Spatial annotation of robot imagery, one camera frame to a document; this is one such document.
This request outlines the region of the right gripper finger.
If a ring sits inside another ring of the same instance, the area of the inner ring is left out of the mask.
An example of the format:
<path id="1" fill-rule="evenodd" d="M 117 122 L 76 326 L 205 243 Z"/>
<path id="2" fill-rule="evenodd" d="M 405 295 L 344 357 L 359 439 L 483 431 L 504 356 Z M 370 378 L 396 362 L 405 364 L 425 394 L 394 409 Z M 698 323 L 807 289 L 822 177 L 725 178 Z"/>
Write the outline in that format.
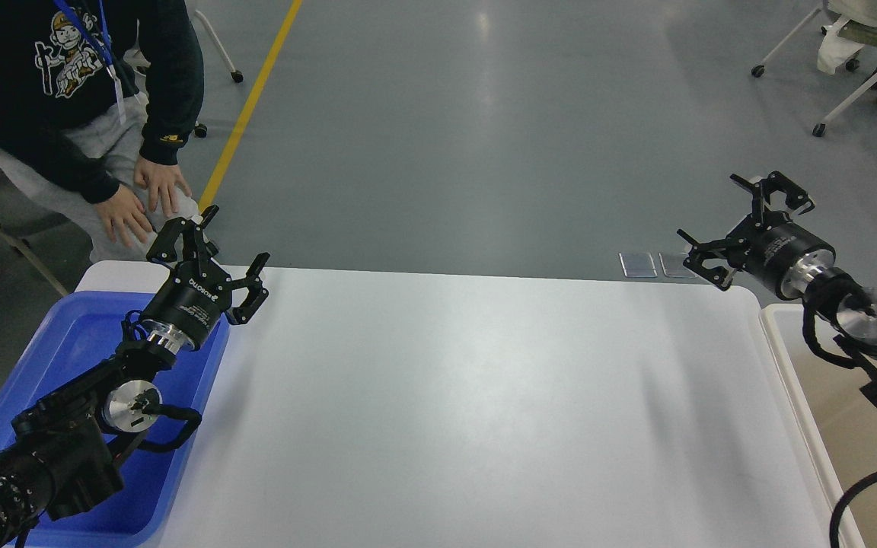
<path id="1" fill-rule="evenodd" d="M 728 236 L 699 242 L 683 229 L 678 229 L 678 236 L 689 245 L 683 266 L 718 290 L 728 291 L 735 274 L 746 270 L 748 239 Z"/>
<path id="2" fill-rule="evenodd" d="M 752 180 L 731 174 L 730 180 L 751 194 L 751 212 L 742 222 L 748 223 L 749 228 L 775 228 L 815 209 L 815 202 L 808 192 L 780 171 Z"/>

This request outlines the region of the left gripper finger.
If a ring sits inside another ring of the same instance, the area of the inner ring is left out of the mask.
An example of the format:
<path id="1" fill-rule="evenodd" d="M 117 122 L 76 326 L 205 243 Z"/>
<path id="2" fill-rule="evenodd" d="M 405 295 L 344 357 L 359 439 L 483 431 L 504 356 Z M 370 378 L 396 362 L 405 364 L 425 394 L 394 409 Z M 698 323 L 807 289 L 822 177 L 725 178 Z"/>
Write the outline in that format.
<path id="1" fill-rule="evenodd" d="M 174 268 L 195 261 L 199 269 L 206 269 L 209 260 L 219 253 L 219 248 L 206 236 L 206 228 L 218 211 L 218 205 L 209 205 L 195 218 L 168 219 L 146 252 L 147 263 Z"/>
<path id="2" fill-rule="evenodd" d="M 224 282 L 224 292 L 247 290 L 246 298 L 238 306 L 230 306 L 226 310 L 225 316 L 230 325 L 246 325 L 250 322 L 253 315 L 268 298 L 269 291 L 264 287 L 262 281 L 263 268 L 270 260 L 270 253 L 258 253 L 254 261 L 248 266 L 246 274 L 239 279 L 226 279 Z"/>

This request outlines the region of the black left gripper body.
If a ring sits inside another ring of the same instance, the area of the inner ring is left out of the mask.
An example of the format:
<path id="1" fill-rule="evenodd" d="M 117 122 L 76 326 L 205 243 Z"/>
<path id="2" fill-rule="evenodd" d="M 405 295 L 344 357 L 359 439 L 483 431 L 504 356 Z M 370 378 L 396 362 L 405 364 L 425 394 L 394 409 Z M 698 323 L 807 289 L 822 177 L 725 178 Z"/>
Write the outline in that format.
<path id="1" fill-rule="evenodd" d="M 140 315 L 145 339 L 174 354 L 201 349 L 232 305 L 232 292 L 223 288 L 230 275 L 217 263 L 204 273 L 197 266 L 178 263 Z"/>

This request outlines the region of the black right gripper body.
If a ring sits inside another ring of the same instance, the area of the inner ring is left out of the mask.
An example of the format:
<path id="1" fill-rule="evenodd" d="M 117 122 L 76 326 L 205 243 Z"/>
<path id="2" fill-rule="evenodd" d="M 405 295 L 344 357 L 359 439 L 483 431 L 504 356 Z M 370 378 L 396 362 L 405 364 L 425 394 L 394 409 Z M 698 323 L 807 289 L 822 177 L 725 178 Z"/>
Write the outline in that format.
<path id="1" fill-rule="evenodd" d="M 801 298 L 837 259 L 834 247 L 793 222 L 765 226 L 748 245 L 745 272 L 782 301 Z"/>

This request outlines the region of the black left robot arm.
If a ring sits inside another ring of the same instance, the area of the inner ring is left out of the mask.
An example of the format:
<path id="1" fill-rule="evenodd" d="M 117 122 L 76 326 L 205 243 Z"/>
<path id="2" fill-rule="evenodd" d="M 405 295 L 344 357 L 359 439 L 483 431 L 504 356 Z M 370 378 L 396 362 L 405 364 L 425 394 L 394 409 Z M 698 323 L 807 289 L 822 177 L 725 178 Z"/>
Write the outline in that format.
<path id="1" fill-rule="evenodd" d="M 14 443 L 0 450 L 0 547 L 24 546 L 42 515 L 93 510 L 124 489 L 120 469 L 133 451 L 178 450 L 199 428 L 202 414 L 164 402 L 156 375 L 201 349 L 222 317 L 250 322 L 269 295 L 268 253 L 240 279 L 215 262 L 205 231 L 217 211 L 164 225 L 147 260 L 170 274 L 146 308 L 126 312 L 114 353 L 11 420 Z"/>

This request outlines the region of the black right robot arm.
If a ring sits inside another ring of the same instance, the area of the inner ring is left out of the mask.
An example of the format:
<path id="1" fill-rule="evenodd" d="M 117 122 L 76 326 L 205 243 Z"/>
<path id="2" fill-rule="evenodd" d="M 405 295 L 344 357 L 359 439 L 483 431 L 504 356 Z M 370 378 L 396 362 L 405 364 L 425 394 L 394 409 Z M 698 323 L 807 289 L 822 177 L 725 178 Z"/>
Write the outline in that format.
<path id="1" fill-rule="evenodd" d="M 751 194 L 751 211 L 720 239 L 700 242 L 678 230 L 689 246 L 683 266 L 721 291 L 745 272 L 782 301 L 800 301 L 808 350 L 864 371 L 863 396 L 877 409 L 877 288 L 837 267 L 834 247 L 795 222 L 815 208 L 806 190 L 779 171 L 731 178 Z"/>

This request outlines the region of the person's right hand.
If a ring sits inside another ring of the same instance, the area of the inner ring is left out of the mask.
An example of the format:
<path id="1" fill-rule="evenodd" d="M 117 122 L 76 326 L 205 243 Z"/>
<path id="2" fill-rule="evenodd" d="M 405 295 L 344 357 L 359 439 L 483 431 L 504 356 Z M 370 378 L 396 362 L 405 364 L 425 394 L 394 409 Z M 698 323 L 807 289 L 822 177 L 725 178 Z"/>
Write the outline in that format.
<path id="1" fill-rule="evenodd" d="M 143 204 L 132 190 L 119 184 L 115 193 L 93 205 L 100 225 L 112 243 L 131 247 L 134 243 L 147 244 L 153 227 L 146 218 Z"/>

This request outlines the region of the person's left hand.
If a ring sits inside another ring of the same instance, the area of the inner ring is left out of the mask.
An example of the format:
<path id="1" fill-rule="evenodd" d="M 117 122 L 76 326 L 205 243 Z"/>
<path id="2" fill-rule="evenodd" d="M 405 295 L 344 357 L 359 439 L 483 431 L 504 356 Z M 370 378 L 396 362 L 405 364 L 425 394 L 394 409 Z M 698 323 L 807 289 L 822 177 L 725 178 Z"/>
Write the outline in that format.
<path id="1" fill-rule="evenodd" d="M 159 164 L 143 156 L 137 157 L 133 183 L 147 192 L 148 210 L 160 209 L 166 218 L 180 214 L 182 198 L 192 196 L 180 166 Z"/>

